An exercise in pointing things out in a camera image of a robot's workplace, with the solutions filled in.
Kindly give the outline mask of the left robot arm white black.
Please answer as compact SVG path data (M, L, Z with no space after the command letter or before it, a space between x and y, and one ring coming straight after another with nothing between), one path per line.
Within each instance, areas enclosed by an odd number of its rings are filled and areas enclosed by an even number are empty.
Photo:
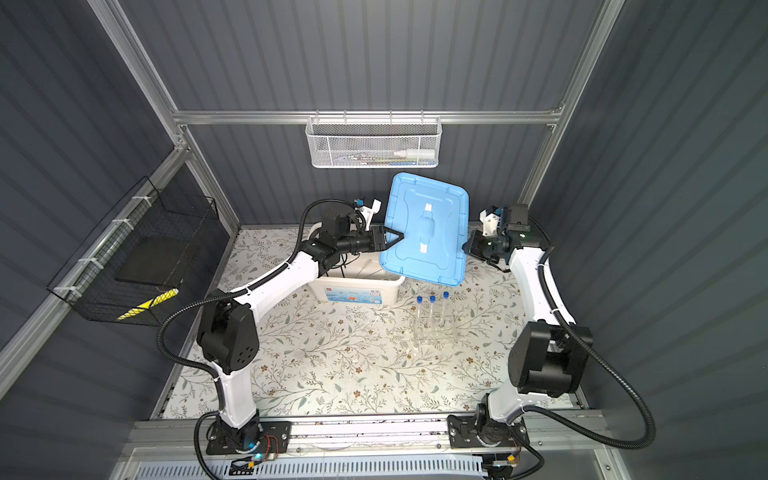
M295 290L336 267L343 255L384 252L405 238L401 231L372 224L373 215L362 205L342 199L310 203L301 215L296 243L286 260L235 291L182 307L160 325L156 336L159 352L176 364L207 373L214 381L218 409L202 417L214 418L218 434L235 451L253 454L262 443L269 450L279 449L261 426L252 396L250 366L259 349L259 320ZM165 342L171 323L198 308L203 309L198 328L203 362L173 353Z

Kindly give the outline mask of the blue plastic box lid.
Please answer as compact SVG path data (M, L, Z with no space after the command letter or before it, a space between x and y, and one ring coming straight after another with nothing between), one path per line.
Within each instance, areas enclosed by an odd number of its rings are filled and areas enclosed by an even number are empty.
M401 172L394 176L385 226L403 234L382 252L384 270L415 280L457 287L466 272L462 249L469 233L469 194L463 188Z

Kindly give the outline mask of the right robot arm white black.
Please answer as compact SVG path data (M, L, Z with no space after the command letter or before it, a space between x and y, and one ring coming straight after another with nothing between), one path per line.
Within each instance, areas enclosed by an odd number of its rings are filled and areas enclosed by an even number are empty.
M510 436L514 422L527 413L546 417L590 440L613 448L639 450L650 446L657 428L651 410L629 381L593 347L589 328L576 324L554 281L549 259L553 242L525 204L485 208L481 226L463 246L464 252L518 282L523 305L531 314L511 347L507 380L479 403L470 432L486 444ZM636 439L621 440L599 434L538 405L536 396L557 398L575 392L586 366L594 361L628 395L643 422Z

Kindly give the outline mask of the white plastic storage box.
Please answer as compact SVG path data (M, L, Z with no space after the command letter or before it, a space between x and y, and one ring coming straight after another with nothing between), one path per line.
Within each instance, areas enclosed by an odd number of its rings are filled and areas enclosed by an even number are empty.
M386 271L379 253L353 255L349 262L307 284L319 301L369 305L397 302L405 277Z

